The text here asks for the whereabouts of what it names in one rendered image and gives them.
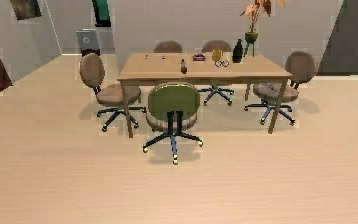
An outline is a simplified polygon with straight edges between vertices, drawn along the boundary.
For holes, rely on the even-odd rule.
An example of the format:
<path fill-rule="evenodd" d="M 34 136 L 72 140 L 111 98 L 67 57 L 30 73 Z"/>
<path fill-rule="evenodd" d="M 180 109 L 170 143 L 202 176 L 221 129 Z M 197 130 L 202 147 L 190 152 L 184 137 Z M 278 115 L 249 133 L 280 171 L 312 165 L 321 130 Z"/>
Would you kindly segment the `green office chair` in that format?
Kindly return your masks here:
<path fill-rule="evenodd" d="M 162 83 L 155 86 L 148 95 L 146 121 L 160 135 L 147 141 L 142 148 L 143 152 L 147 153 L 150 146 L 169 139 L 173 164 L 177 165 L 177 137 L 194 140 L 202 147 L 203 140 L 200 137 L 186 133 L 196 124 L 199 107 L 200 94 L 192 84 Z"/>

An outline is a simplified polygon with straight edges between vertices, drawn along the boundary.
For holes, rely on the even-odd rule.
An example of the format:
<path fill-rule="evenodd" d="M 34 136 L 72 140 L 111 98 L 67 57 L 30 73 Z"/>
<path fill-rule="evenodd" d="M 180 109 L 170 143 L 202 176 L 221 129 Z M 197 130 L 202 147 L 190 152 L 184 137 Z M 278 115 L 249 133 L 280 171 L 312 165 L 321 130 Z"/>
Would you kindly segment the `brown office chair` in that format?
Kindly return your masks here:
<path fill-rule="evenodd" d="M 108 126 L 120 115 L 125 115 L 123 100 L 128 102 L 128 109 L 134 111 L 147 112 L 145 106 L 134 106 L 134 103 L 141 101 L 141 89 L 138 86 L 127 86 L 122 90 L 120 84 L 112 84 L 101 88 L 105 78 L 105 68 L 102 59 L 95 53 L 83 56 L 79 62 L 79 74 L 82 82 L 91 88 L 95 94 L 97 102 L 104 106 L 96 114 L 100 117 L 104 113 L 112 112 L 112 115 L 102 126 L 102 131 L 106 132 Z"/>
<path fill-rule="evenodd" d="M 155 53 L 181 53 L 182 46 L 177 41 L 161 41 L 159 42 L 155 48 Z"/>
<path fill-rule="evenodd" d="M 290 102 L 295 101 L 299 96 L 299 85 L 308 83 L 317 73 L 316 63 L 312 55 L 295 51 L 287 58 L 285 70 L 292 75 L 290 84 L 286 86 L 279 113 L 290 121 L 291 125 L 295 124 L 295 120 L 285 112 L 292 111 Z M 278 92 L 281 85 L 278 83 L 259 83 L 253 85 L 253 93 L 261 99 L 260 103 L 249 104 L 244 107 L 245 111 L 250 108 L 265 108 L 266 111 L 260 119 L 260 124 L 266 123 L 267 117 L 271 111 L 275 109 Z"/>
<path fill-rule="evenodd" d="M 204 44 L 203 48 L 202 48 L 202 52 L 203 53 L 208 53 L 211 52 L 213 50 L 222 50 L 223 54 L 225 52 L 230 52 L 231 51 L 231 47 L 230 45 L 224 41 L 224 40 L 211 40 L 208 41 Z M 199 89 L 200 93 L 204 93 L 204 92 L 208 92 L 207 97 L 204 99 L 203 104 L 207 105 L 208 101 L 215 95 L 218 94 L 221 97 L 223 97 L 226 101 L 227 104 L 229 106 L 232 105 L 232 100 L 227 96 L 227 93 L 229 93 L 230 95 L 234 94 L 234 91 L 232 89 L 227 88 L 228 83 L 224 82 L 222 80 L 214 80 L 212 82 L 212 84 L 208 87 L 208 88 L 201 88 Z"/>

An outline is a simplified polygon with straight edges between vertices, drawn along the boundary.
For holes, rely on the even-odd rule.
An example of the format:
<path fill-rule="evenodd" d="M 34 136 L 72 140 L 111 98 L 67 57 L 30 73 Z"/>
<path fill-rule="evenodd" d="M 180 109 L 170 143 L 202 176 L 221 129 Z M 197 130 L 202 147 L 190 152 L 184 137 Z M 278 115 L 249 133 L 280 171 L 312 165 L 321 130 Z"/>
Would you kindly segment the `light wooden table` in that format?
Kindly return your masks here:
<path fill-rule="evenodd" d="M 164 82 L 188 82 L 194 85 L 210 85 L 214 80 L 228 84 L 280 83 L 275 110 L 268 133 L 272 134 L 279 108 L 291 74 L 263 55 L 244 57 L 241 63 L 228 67 L 216 67 L 211 53 L 205 53 L 205 61 L 193 61 L 193 53 L 133 53 L 123 66 L 117 80 L 121 87 L 155 86 Z M 185 60 L 187 73 L 181 72 L 181 59 Z"/>

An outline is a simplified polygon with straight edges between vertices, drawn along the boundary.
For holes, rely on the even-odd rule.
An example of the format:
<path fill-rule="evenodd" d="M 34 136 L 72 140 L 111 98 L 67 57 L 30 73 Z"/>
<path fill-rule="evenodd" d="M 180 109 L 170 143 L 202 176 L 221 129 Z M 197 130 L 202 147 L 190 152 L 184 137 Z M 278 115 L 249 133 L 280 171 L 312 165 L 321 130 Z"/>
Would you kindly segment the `black bottle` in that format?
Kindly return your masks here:
<path fill-rule="evenodd" d="M 238 39 L 233 50 L 232 61 L 234 63 L 240 63 L 243 57 L 242 40 Z"/>

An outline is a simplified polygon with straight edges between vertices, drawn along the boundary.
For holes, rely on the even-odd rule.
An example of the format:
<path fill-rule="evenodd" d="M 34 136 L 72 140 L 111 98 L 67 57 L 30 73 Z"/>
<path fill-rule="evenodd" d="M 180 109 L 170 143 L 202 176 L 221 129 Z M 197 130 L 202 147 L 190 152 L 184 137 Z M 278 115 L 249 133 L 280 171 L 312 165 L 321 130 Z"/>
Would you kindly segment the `grey bin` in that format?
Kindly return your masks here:
<path fill-rule="evenodd" d="M 83 56 L 95 53 L 101 55 L 97 31 L 95 29 L 81 29 L 76 31 L 77 40 Z"/>

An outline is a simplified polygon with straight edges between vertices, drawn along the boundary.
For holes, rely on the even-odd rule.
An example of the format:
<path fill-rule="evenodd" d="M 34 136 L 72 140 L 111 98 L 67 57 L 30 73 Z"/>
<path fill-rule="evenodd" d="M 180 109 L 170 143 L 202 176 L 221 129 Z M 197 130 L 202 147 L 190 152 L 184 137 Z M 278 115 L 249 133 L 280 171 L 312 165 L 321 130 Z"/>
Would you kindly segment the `orange house plant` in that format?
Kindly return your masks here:
<path fill-rule="evenodd" d="M 250 20 L 249 30 L 244 34 L 246 45 L 243 56 L 246 56 L 249 48 L 252 48 L 252 55 L 255 55 L 255 42 L 259 36 L 257 32 L 257 23 L 261 15 L 268 17 L 272 14 L 272 0 L 254 0 L 241 13 L 241 16 L 247 16 Z"/>

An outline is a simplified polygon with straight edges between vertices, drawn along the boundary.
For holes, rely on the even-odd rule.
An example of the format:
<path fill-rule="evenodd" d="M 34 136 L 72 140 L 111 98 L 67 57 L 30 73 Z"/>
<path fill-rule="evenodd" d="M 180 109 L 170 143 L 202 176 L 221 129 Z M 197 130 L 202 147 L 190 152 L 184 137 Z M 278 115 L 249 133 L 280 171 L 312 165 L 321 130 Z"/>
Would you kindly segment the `green framed picture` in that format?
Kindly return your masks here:
<path fill-rule="evenodd" d="M 110 14 L 107 0 L 92 0 L 95 26 L 96 27 L 110 27 Z"/>

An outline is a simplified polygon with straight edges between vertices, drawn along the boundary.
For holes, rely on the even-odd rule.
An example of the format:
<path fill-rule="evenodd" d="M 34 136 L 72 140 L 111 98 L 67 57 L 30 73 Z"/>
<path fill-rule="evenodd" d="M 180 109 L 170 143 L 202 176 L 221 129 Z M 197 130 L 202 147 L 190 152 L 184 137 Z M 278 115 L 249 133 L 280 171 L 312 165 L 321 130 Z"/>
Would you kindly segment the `dark framed picture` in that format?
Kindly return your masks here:
<path fill-rule="evenodd" d="M 18 21 L 41 17 L 37 0 L 10 0 Z"/>

